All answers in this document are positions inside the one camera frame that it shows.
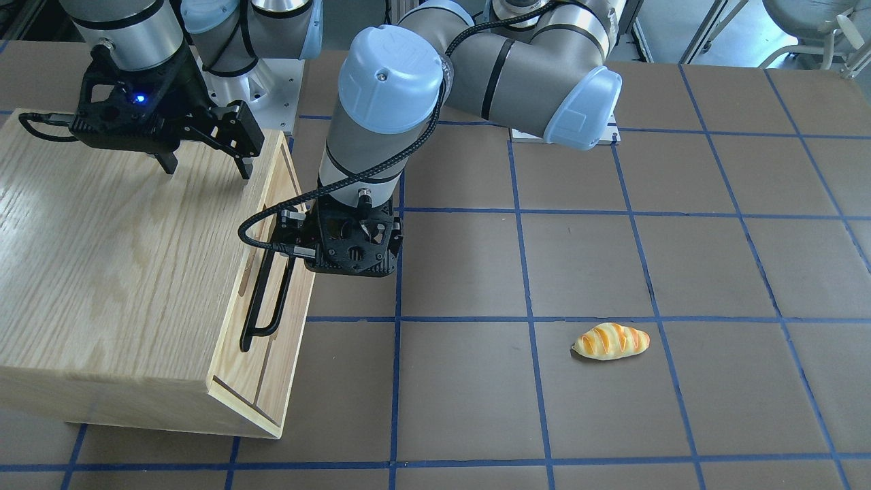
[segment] wooden box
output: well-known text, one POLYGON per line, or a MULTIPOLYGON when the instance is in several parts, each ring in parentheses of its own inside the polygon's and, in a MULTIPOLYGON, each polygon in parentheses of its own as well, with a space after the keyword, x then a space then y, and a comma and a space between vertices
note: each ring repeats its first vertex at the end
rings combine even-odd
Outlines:
MULTIPOLYGON (((170 176, 142 153, 38 140, 17 113, 9 118, 0 130, 1 406, 281 436, 314 274, 294 265, 279 329, 241 352, 263 254, 236 229, 300 193, 283 134, 266 136, 249 181, 195 143, 182 144, 170 176)), ((286 260, 276 256, 259 326, 286 260)))

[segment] toy bread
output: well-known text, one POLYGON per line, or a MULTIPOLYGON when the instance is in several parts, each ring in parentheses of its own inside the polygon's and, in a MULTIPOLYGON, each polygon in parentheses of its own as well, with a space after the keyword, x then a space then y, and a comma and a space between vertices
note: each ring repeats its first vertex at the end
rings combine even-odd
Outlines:
POLYGON ((634 356, 647 350, 649 335, 618 323, 600 323, 577 338, 571 348, 584 357, 610 361, 634 356))

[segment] drawer handle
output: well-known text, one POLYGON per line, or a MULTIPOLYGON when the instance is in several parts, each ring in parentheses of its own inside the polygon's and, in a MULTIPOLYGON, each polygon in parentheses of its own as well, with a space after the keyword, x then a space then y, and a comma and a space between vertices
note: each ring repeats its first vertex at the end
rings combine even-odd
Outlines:
POLYGON ((260 306, 263 304, 263 296, 267 292, 267 283, 269 281, 269 272, 272 270, 273 259, 275 252, 267 250, 263 255, 263 261, 260 263, 260 271, 257 273, 257 282, 254 284, 254 292, 251 295, 251 303, 248 304, 248 314, 245 317, 245 325, 242 327, 242 337, 239 339, 239 347, 242 352, 248 352, 251 349, 251 342, 254 337, 269 337, 278 329, 281 323, 281 315, 284 313, 284 303, 287 300, 287 292, 290 290, 290 278, 294 272, 295 259, 290 257, 287 259, 287 265, 284 268, 284 275, 281 277, 281 286, 278 291, 278 299, 275 301, 275 310, 273 311, 272 321, 265 327, 255 326, 257 318, 260 315, 260 306))

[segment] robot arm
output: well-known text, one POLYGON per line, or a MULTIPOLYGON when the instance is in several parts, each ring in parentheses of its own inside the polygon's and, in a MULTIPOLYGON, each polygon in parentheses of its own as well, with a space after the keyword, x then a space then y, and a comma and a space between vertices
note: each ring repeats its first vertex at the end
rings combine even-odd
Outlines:
POLYGON ((397 26, 362 31, 341 67, 319 191, 253 216, 240 227, 243 241, 264 246, 246 229, 316 197, 306 220, 286 227, 267 248, 294 255, 289 247, 302 244, 309 255, 314 251, 306 266, 315 272, 392 273, 402 224, 391 196, 408 155, 435 129, 442 102, 547 142, 592 148, 622 85, 603 63, 624 5, 493 0, 491 16, 508 18, 472 27, 457 3, 429 0, 397 26), (483 32, 489 27, 498 33, 483 32))
POLYGON ((240 0, 185 0, 186 24, 202 42, 198 47, 207 57, 209 75, 229 77, 235 85, 225 86, 239 89, 223 91, 219 98, 206 90, 168 0, 61 0, 61 5, 93 57, 78 109, 72 115, 22 114, 22 124, 47 140, 149 153, 168 174, 177 166, 172 153, 181 140, 194 140, 231 155, 242 178, 249 178, 251 158, 260 154, 264 140, 251 104, 273 86, 265 83, 270 80, 266 68, 256 80, 248 72, 259 66, 259 56, 300 58, 321 50, 316 28, 321 0, 253 0, 241 7, 240 0), (235 28, 223 31, 229 23, 235 28), (282 49, 263 47, 270 36, 282 42, 282 49), (240 80, 249 79, 252 84, 243 87, 240 80), (100 86, 109 90, 107 97, 95 93, 100 86), (31 122, 68 126, 72 136, 49 137, 31 122))

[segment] light blue end cap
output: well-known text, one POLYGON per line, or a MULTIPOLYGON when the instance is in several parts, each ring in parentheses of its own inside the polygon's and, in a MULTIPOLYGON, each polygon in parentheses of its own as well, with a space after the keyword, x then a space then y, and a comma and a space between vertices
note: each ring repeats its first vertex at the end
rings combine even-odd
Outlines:
POLYGON ((182 0, 181 18, 185 30, 202 34, 218 27, 239 8, 239 0, 182 0))
POLYGON ((544 129, 544 141, 578 150, 593 148, 614 112, 623 79, 598 66, 571 89, 544 129))
POLYGON ((463 22, 465 22, 466 25, 475 25, 475 20, 472 18, 472 16, 469 15, 469 13, 459 3, 453 2, 452 0, 427 0, 424 3, 421 3, 419 7, 415 7, 414 9, 409 10, 408 13, 402 16, 402 18, 408 17, 408 14, 414 12, 415 10, 430 9, 433 7, 450 10, 460 16, 460 18, 463 19, 463 22))
POLYGON ((323 0, 314 0, 312 16, 308 19, 308 31, 306 40, 302 43, 300 59, 314 59, 321 55, 321 46, 324 38, 324 3, 323 0))
POLYGON ((423 37, 395 25, 368 27, 339 71, 339 100, 369 131, 405 133, 429 117, 441 83, 442 59, 423 37))

